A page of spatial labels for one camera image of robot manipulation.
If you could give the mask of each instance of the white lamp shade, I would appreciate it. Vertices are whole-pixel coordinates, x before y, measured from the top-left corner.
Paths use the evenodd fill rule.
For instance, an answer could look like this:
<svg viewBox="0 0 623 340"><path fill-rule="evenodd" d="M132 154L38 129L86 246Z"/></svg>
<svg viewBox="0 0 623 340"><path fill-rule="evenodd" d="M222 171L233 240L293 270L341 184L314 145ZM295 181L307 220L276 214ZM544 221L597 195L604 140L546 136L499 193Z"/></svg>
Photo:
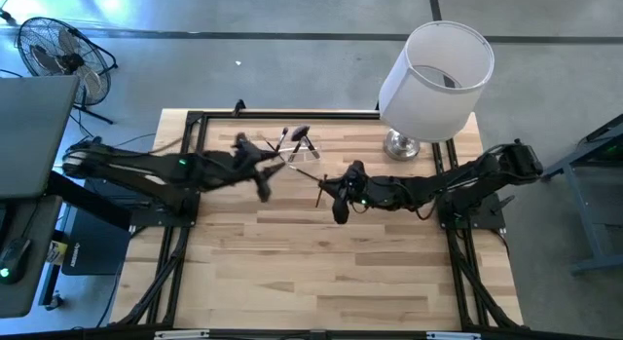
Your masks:
<svg viewBox="0 0 623 340"><path fill-rule="evenodd" d="M465 126L494 63L491 46L474 29L450 21L427 23L411 33L381 87L381 119L415 140L448 140ZM438 78L426 73L431 70ZM446 87L441 74L455 87Z"/></svg>

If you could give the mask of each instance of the silver lamp base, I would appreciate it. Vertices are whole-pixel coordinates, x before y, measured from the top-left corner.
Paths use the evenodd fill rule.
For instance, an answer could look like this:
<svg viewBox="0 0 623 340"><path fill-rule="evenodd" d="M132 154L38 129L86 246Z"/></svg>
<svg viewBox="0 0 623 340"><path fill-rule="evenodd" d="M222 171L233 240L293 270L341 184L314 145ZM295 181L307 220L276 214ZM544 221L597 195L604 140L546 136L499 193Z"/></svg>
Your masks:
<svg viewBox="0 0 623 340"><path fill-rule="evenodd" d="M385 137L383 150L393 160L410 161L420 152L420 143L395 130L390 130Z"/></svg>

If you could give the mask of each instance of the wooden plank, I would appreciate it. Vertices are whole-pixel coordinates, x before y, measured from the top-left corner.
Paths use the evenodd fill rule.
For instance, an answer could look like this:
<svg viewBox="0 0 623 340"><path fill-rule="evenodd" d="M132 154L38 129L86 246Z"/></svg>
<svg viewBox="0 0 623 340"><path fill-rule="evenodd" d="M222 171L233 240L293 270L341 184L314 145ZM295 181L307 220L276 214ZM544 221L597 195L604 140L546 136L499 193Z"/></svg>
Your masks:
<svg viewBox="0 0 623 340"><path fill-rule="evenodd" d="M181 136L186 113L163 111L154 147ZM312 141L321 151L321 161L298 165L313 175L340 175L354 160L363 161L370 175L435 174L430 144L422 145L414 162L390 160L382 150L387 127L378 121L212 120L204 148L230 151L238 132L266 147L263 138L276 142L283 127L301 124L311 126ZM197 135L195 128L193 138ZM473 115L455 143L461 163L482 152ZM459 328L446 236L435 214L422 222L407 210L351 211L348 224L339 226L326 194L314 207L318 189L313 181L283 170L270 184L268 203L259 202L251 182L202 194L176 327ZM429 210L430 205L421 209ZM152 280L161 238L162 229L152 227L130 242L112 321L129 311ZM509 316L521 321L503 244L486 231L474 232L474 241L485 285ZM468 301L475 315L473 297Z"/></svg>

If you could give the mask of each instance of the concrete floor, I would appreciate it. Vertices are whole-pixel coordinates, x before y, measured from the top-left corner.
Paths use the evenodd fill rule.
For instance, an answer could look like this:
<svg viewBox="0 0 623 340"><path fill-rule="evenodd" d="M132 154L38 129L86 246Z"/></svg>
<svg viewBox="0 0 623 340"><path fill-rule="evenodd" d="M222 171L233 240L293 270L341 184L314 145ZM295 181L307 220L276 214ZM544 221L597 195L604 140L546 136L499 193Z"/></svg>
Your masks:
<svg viewBox="0 0 623 340"><path fill-rule="evenodd" d="M621 36L623 0L440 0L444 19L485 35ZM409 33L430 20L428 0L9 0L18 21L42 15L79 26L181 31ZM165 107L371 109L402 43L97 39L121 66L110 95L84 117L108 143L154 132ZM621 113L623 47L495 45L491 84L476 107L485 147L522 138L547 166L577 140ZM27 74L0 35L0 68ZM61 150L82 137L70 123ZM128 148L146 150L151 138ZM568 273L590 256L561 178L501 194L511 264L526 325L623 337L623 269ZM61 277L63 309L33 307L1 320L0 333L94 326L112 277Z"/></svg>

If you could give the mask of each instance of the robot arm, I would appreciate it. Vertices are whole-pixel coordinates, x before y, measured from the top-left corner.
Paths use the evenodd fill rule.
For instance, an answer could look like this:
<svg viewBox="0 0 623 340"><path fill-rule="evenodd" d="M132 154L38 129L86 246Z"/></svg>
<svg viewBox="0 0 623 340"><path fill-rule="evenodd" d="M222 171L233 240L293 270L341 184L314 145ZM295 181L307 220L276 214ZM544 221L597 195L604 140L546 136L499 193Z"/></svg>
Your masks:
<svg viewBox="0 0 623 340"><path fill-rule="evenodd" d="M363 163L355 161L343 176L322 180L318 186L334 198L334 219L344 224L348 221L348 204L353 203L366 208L414 211L439 197L448 215L465 214L505 185L532 183L542 172L531 147L516 140L431 177L368 176Z"/></svg>
<svg viewBox="0 0 623 340"><path fill-rule="evenodd" d="M63 171L74 178L102 178L156 199L173 214L184 210L189 195L254 180L262 202L269 199L268 179L285 164L257 170L255 166L278 153L258 149L239 133L232 155L225 151L201 154L137 153L101 144L101 138L69 147Z"/></svg>

